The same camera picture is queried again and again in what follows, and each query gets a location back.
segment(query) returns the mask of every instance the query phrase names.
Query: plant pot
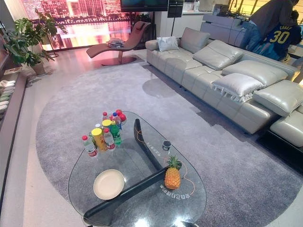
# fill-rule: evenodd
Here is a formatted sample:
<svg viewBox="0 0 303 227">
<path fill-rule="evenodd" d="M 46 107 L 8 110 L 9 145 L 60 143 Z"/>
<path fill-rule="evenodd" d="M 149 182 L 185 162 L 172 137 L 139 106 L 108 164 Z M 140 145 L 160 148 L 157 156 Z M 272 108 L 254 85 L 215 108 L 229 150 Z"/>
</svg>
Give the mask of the plant pot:
<svg viewBox="0 0 303 227">
<path fill-rule="evenodd" d="M 34 65 L 34 66 L 31 66 L 31 67 L 38 76 L 41 76 L 41 75 L 45 74 L 45 70 L 44 70 L 44 66 L 43 66 L 42 61 L 39 62 L 38 64 Z"/>
</svg>

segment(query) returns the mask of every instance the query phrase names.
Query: grey rug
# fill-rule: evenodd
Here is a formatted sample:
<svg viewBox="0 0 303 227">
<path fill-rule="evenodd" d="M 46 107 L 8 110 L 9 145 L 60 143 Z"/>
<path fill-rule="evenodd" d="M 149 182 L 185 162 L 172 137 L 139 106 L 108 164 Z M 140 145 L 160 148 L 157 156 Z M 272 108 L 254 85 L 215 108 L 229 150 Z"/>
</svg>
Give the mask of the grey rug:
<svg viewBox="0 0 303 227">
<path fill-rule="evenodd" d="M 263 227 L 283 213 L 302 186 L 302 176 L 260 147 L 257 135 L 245 134 L 155 68 L 134 63 L 81 75 L 40 116 L 38 157 L 66 200 L 81 136 L 103 111 L 117 108 L 144 118 L 196 168 L 207 192 L 200 226 Z"/>
</svg>

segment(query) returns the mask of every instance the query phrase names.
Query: television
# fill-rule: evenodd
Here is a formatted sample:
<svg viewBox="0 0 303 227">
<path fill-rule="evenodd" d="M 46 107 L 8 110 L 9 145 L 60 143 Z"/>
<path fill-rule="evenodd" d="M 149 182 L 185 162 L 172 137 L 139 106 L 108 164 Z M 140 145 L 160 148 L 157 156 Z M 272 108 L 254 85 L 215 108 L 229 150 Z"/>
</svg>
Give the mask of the television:
<svg viewBox="0 0 303 227">
<path fill-rule="evenodd" d="M 167 11 L 168 0 L 121 0 L 121 12 Z"/>
</svg>

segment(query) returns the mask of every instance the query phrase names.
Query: large display screen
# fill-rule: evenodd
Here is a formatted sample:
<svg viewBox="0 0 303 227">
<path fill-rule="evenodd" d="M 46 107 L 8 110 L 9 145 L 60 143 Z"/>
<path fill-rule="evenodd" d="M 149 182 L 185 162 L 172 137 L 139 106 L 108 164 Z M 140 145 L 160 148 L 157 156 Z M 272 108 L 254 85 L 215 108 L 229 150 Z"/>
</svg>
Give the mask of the large display screen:
<svg viewBox="0 0 303 227">
<path fill-rule="evenodd" d="M 65 49 L 105 43 L 110 38 L 128 39 L 129 13 L 121 13 L 120 0 L 22 0 L 30 19 L 38 18 L 35 9 L 50 13 L 58 24 L 64 25 L 67 34 L 60 29 L 43 45 L 46 50 Z"/>
<path fill-rule="evenodd" d="M 121 0 L 122 12 L 167 11 L 168 0 Z"/>
</svg>

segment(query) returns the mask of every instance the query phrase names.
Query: city skyline image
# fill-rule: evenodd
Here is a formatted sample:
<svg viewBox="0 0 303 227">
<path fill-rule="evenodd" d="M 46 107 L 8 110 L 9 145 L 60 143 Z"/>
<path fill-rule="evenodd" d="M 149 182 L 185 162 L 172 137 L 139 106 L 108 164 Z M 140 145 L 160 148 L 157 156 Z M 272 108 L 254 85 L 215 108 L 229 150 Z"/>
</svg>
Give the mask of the city skyline image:
<svg viewBox="0 0 303 227">
<path fill-rule="evenodd" d="M 38 19 L 35 9 L 49 13 L 67 34 L 58 29 L 46 50 L 105 43 L 111 37 L 126 40 L 130 33 L 128 13 L 121 13 L 120 0 L 22 0 L 31 20 Z"/>
</svg>

